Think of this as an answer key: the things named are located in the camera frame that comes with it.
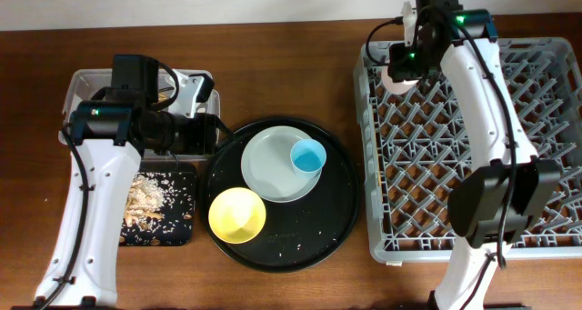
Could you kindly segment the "pink plastic cup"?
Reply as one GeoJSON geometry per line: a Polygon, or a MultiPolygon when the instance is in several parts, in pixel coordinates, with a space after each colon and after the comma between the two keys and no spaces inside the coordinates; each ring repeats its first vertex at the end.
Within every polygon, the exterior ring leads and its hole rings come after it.
{"type": "Polygon", "coordinates": [[[381,68],[381,83],[382,83],[382,86],[390,94],[402,95],[402,94],[407,93],[413,87],[415,87],[416,84],[418,83],[418,81],[417,80],[410,80],[410,81],[404,80],[404,81],[398,82],[398,83],[394,82],[388,74],[388,67],[383,66],[381,68]]]}

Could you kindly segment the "yellow plastic bowl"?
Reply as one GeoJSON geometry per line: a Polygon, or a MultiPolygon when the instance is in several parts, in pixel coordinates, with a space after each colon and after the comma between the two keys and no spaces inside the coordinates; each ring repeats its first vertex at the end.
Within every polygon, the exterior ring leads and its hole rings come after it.
{"type": "Polygon", "coordinates": [[[266,223],[266,206],[250,189],[234,187],[211,203],[208,223],[212,233],[228,244],[244,244],[259,235],[266,223]]]}

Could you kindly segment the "blue plastic cup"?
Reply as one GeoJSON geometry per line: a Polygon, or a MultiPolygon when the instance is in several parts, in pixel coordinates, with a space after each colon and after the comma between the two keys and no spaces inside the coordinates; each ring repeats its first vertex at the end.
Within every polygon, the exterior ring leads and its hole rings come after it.
{"type": "Polygon", "coordinates": [[[301,139],[292,146],[290,160],[296,175],[312,179],[326,163],[326,149],[315,139],[301,139]]]}

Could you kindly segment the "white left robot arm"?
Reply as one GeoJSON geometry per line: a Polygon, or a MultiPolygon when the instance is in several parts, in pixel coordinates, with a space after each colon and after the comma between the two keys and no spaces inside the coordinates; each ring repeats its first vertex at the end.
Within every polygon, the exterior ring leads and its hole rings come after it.
{"type": "Polygon", "coordinates": [[[212,155],[228,128],[196,110],[215,82],[146,55],[115,55],[110,82],[66,110],[60,132],[72,160],[58,238],[34,309],[113,308],[122,217],[146,151],[212,155]]]}

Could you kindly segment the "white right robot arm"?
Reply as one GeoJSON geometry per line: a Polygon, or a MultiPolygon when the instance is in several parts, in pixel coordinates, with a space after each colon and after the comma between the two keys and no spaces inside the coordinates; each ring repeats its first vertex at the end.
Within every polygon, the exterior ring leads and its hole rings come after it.
{"type": "Polygon", "coordinates": [[[506,253],[541,216],[561,169],[540,158],[519,122],[500,64],[498,34],[485,9],[458,0],[406,3],[396,23],[405,39],[389,48],[382,83],[410,91],[439,72],[450,83],[467,131],[471,174],[447,199],[456,235],[447,271],[431,292],[431,309],[481,309],[506,253]]]}

